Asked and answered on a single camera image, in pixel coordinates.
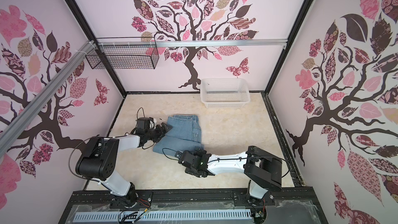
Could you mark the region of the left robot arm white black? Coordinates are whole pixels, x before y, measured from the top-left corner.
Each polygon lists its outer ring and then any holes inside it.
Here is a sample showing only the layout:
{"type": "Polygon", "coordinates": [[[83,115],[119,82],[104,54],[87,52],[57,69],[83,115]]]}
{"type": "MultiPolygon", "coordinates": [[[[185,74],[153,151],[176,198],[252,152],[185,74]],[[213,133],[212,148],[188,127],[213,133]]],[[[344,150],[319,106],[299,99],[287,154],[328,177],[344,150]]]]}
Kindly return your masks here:
{"type": "Polygon", "coordinates": [[[138,201],[138,194],[132,182],[125,180],[116,170],[118,153],[121,151],[142,148],[148,141],[159,142],[173,127],[166,124],[154,125],[154,121],[145,119],[143,124],[135,127],[131,133],[115,138],[93,136],[88,142],[82,141],[77,146],[86,147],[72,169],[69,171],[78,178],[94,181],[108,189],[113,197],[126,208],[133,207],[138,201]]]}

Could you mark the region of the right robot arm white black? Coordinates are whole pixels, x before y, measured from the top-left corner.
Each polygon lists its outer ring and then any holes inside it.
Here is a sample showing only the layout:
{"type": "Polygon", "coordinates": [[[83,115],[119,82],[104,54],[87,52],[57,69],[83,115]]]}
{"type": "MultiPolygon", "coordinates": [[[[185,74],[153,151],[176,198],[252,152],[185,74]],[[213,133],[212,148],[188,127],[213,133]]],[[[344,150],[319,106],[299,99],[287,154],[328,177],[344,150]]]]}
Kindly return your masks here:
{"type": "Polygon", "coordinates": [[[225,173],[246,175],[248,200],[262,200],[266,194],[282,190],[282,179],[290,171],[283,173],[286,162],[257,146],[249,146],[247,151],[233,155],[215,155],[197,148],[195,151],[177,151],[174,155],[178,163],[185,167],[185,173],[205,178],[225,173]]]}

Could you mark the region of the blue denim long pants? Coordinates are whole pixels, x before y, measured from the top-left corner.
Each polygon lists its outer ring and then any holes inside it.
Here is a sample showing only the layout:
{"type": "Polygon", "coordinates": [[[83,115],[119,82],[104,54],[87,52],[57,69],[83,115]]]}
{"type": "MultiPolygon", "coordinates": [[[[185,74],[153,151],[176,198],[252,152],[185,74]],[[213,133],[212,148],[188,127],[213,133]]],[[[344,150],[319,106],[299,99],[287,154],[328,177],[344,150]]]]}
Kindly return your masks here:
{"type": "Polygon", "coordinates": [[[167,119],[173,128],[153,147],[153,152],[173,157],[177,151],[204,149],[197,115],[172,115],[167,119]]]}

